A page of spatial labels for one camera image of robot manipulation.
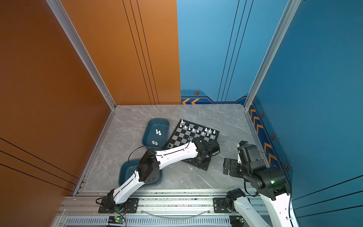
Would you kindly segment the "black and silver chessboard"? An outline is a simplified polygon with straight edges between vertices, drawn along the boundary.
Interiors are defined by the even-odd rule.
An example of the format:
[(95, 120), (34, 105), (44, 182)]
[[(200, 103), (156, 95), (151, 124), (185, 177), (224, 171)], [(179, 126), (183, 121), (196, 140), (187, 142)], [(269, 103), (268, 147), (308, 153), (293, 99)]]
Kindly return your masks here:
[[(213, 134), (213, 131), (215, 129), (208, 128), (208, 131), (209, 131), (209, 129), (212, 130), (212, 133), (209, 134), (209, 135), (214, 135), (214, 139), (210, 139), (210, 136), (206, 137), (206, 134), (209, 133), (209, 132), (208, 131), (205, 132), (204, 130), (207, 127), (196, 124), (196, 123), (193, 123), (193, 122), (190, 122), (190, 121), (184, 120), (184, 125), (183, 125), (182, 128), (180, 128), (179, 125), (173, 131), (171, 137), (169, 138), (169, 140), (168, 140), (168, 142), (166, 144), (165, 149), (172, 149), (172, 148), (175, 148), (175, 147), (179, 147), (181, 145), (184, 145), (184, 144), (192, 141), (195, 138), (202, 138), (205, 141), (211, 141), (211, 140), (217, 141), (217, 138), (219, 136), (219, 131), (218, 130), (216, 130), (216, 134)], [(193, 159), (184, 159), (183, 162), (188, 163), (188, 164), (193, 165), (193, 166), (196, 166), (195, 158), (193, 158)], [(198, 167), (198, 168), (203, 169), (203, 170), (208, 170), (208, 167)]]

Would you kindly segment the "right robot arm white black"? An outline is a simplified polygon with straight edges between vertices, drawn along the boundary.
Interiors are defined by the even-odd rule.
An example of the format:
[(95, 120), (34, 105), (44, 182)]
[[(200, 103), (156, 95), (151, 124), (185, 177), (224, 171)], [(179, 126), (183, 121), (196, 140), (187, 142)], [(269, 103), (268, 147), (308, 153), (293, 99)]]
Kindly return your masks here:
[[(253, 197), (263, 200), (273, 227), (298, 227), (292, 205), (292, 188), (283, 171), (277, 166), (268, 167), (254, 144), (241, 141), (237, 147), (237, 175), (256, 190)], [(269, 224), (252, 207), (246, 189), (234, 189), (226, 194), (227, 207), (239, 213), (250, 227), (268, 227)]]

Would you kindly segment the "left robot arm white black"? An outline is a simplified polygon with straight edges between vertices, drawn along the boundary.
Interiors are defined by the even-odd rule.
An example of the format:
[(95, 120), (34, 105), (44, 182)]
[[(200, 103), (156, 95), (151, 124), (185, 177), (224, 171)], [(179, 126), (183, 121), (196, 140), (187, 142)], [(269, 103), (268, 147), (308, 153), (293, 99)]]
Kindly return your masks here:
[(131, 176), (121, 186), (108, 193), (106, 200), (108, 210), (112, 210), (116, 205), (125, 204), (139, 188), (157, 181), (163, 168), (185, 159), (196, 159), (197, 163), (203, 163), (218, 151), (220, 145), (217, 141), (206, 141), (201, 137), (172, 149), (156, 152), (148, 149)]

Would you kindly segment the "teal tray with white pieces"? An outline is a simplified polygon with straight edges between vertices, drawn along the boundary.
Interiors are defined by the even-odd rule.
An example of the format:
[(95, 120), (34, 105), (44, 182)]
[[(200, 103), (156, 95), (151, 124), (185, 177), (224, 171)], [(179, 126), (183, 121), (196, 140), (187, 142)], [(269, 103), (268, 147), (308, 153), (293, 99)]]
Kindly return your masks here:
[[(169, 131), (170, 123), (167, 119), (164, 118), (154, 118), (151, 119), (146, 126), (143, 138), (142, 145), (147, 148), (153, 148), (155, 151), (164, 150), (166, 148), (166, 142), (168, 139), (168, 131)], [(156, 134), (156, 129), (161, 131), (162, 135), (159, 136)], [(153, 145), (152, 141), (157, 141), (158, 145)]]

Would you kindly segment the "green circuit board right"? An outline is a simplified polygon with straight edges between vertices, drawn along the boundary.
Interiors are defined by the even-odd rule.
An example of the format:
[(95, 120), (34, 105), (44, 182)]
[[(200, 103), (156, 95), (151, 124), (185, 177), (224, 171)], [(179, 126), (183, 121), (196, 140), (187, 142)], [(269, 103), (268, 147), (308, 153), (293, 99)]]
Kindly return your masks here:
[(229, 216), (231, 227), (243, 227), (245, 224), (242, 216)]

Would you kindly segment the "green circuit board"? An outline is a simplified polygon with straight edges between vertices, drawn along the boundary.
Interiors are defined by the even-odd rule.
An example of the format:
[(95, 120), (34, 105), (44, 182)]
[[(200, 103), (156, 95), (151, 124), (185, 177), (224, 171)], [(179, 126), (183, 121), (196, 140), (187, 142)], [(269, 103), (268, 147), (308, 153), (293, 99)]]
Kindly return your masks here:
[(245, 224), (242, 216), (229, 216), (231, 227), (243, 227)]
[(109, 216), (107, 220), (109, 227), (126, 227), (127, 221), (122, 216)]

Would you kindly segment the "teal tray with black pieces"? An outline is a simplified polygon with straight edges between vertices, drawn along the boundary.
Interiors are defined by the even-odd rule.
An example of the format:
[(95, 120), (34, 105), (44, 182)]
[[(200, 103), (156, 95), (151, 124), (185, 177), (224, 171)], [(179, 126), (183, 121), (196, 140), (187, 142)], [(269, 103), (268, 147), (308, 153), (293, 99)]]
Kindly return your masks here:
[(145, 180), (145, 185), (158, 185), (162, 181), (162, 170), (157, 172), (158, 168), (156, 165), (151, 165), (152, 161), (144, 161), (142, 159), (134, 159), (131, 161), (125, 162), (119, 174), (119, 186), (123, 185), (130, 177), (134, 176), (134, 172), (140, 170), (141, 174), (139, 175), (136, 172), (136, 176), (139, 176), (141, 180)]

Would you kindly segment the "green circuit board left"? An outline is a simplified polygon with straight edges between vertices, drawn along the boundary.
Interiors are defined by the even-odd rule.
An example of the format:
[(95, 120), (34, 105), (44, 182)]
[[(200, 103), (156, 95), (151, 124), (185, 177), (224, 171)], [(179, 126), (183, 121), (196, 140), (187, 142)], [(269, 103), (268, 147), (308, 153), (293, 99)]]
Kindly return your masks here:
[(109, 227), (126, 227), (127, 221), (122, 216), (109, 216), (107, 220)]

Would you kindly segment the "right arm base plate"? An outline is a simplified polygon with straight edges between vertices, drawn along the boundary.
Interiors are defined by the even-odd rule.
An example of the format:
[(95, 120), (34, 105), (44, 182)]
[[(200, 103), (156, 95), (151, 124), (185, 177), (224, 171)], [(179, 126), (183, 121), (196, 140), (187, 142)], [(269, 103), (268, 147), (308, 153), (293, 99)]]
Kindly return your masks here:
[(215, 213), (235, 213), (231, 199), (227, 197), (213, 198)]

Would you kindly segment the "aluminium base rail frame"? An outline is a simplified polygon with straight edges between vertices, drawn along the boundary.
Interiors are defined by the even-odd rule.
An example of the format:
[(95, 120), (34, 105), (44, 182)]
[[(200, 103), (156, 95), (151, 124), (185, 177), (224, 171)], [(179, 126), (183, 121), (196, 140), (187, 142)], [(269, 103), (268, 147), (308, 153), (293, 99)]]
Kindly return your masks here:
[[(229, 216), (215, 213), (213, 198), (226, 197), (228, 190), (138, 191), (137, 213), (98, 213), (96, 199), (101, 194), (66, 197), (52, 223), (54, 227), (108, 227), (109, 216), (122, 216), (127, 227), (231, 227)], [(252, 207), (273, 227), (267, 208), (260, 198), (247, 196)]]

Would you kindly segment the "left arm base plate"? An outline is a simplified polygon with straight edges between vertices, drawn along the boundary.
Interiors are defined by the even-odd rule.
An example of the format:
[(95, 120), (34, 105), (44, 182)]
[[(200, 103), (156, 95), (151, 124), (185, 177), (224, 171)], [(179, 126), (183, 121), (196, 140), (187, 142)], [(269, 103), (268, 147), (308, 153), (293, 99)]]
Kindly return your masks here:
[(113, 207), (108, 204), (106, 197), (100, 197), (95, 202), (99, 206), (98, 213), (135, 214), (139, 206), (139, 198), (129, 198), (124, 204), (117, 204)]

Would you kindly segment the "aluminium corner post right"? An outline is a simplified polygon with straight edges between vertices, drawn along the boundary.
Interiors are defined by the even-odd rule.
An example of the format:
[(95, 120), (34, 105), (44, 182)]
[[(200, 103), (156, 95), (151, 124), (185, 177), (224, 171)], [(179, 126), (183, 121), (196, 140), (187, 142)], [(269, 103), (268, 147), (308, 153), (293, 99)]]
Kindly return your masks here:
[(280, 47), (280, 44), (295, 16), (295, 13), (301, 3), (301, 0), (289, 0), (284, 9), (284, 12), (281, 16), (281, 19), (278, 23), (278, 26), (275, 30), (275, 33), (272, 37), (272, 40), (268, 46), (266, 54), (263, 58), (263, 61), (260, 65), (260, 68), (256, 74), (256, 77), (252, 83), (246, 101), (244, 103), (244, 109), (249, 110), (254, 98), (257, 95), (257, 92), (266, 76), (268, 69)]

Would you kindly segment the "aluminium corner post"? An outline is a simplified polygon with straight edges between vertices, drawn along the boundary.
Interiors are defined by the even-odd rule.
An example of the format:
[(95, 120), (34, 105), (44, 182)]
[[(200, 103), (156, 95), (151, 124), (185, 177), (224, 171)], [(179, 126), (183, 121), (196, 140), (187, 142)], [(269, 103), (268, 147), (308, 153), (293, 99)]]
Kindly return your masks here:
[(263, 61), (260, 65), (260, 68), (256, 74), (256, 77), (252, 83), (246, 101), (244, 103), (244, 109), (249, 110), (254, 98), (257, 95), (257, 92), (266, 76), (268, 69), (280, 47), (280, 44), (295, 16), (295, 13), (301, 3), (301, 0), (289, 0), (284, 9), (284, 12), (281, 16), (281, 19), (278, 23), (278, 26), (275, 30), (275, 33), (272, 37), (272, 40), (268, 46), (266, 54), (263, 58)]
[(110, 109), (114, 111), (116, 109), (116, 103), (112, 98), (109, 89), (107, 88), (104, 80), (102, 79), (96, 65), (94, 64), (91, 56), (89, 55), (61, 1), (47, 0), (46, 2), (48, 3), (55, 17), (57, 18), (67, 38), (73, 45), (78, 56), (82, 60), (84, 66), (88, 70), (90, 76), (92, 77), (105, 101), (109, 105)]

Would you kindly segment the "aluminium corner post left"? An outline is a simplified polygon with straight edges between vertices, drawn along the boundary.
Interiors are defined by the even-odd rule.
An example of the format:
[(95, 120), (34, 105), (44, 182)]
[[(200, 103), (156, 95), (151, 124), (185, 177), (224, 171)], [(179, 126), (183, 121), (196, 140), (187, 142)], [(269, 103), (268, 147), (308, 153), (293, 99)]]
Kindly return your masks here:
[(94, 64), (91, 56), (89, 55), (61, 1), (47, 0), (46, 2), (48, 3), (55, 17), (57, 18), (67, 38), (73, 45), (78, 56), (82, 60), (84, 66), (88, 70), (90, 76), (92, 77), (105, 101), (109, 105), (110, 109), (114, 111), (116, 109), (116, 103), (112, 98), (109, 89), (107, 88), (104, 80), (102, 79), (96, 65)]

